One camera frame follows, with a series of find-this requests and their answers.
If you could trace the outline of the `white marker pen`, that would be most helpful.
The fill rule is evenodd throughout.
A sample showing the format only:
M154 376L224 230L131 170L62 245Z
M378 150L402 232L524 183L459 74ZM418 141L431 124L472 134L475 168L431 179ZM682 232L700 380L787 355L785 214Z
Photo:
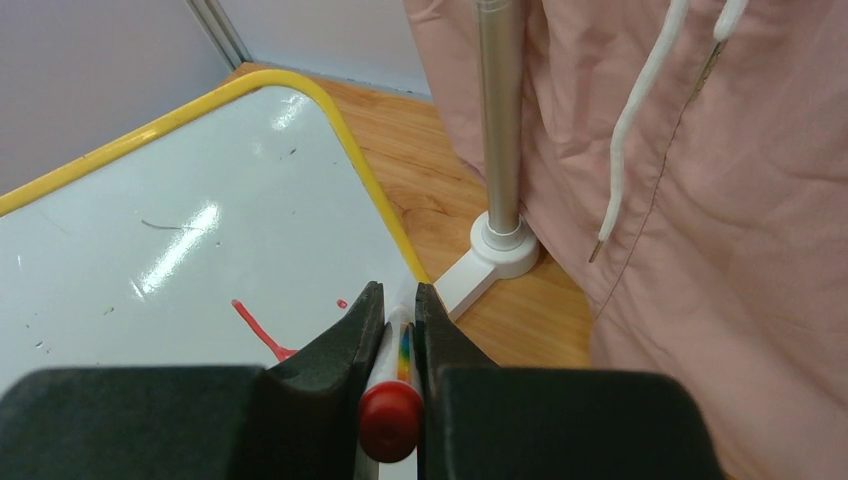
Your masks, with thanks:
M406 459L417 447L424 400L414 351L414 316L397 306L388 315L358 406L358 439L380 463Z

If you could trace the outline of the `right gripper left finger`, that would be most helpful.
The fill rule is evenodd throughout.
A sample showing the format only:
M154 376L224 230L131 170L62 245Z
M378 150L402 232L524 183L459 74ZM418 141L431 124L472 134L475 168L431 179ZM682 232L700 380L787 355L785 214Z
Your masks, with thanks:
M5 479L352 479L368 471L356 408L384 328L370 282L289 359L61 368L1 400Z

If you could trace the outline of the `yellow framed whiteboard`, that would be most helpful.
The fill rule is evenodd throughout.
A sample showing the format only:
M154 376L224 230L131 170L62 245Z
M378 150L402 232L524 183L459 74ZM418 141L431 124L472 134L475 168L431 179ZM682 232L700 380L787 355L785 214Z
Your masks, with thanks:
M39 370L272 365L370 281L428 278L329 93L257 71L1 198L1 387Z

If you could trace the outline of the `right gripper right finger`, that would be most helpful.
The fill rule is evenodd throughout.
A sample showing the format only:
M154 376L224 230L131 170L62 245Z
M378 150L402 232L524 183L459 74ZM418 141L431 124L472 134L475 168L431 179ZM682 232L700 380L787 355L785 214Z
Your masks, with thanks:
M420 478L723 477L699 408L671 377L500 366L427 283L414 312L425 399Z

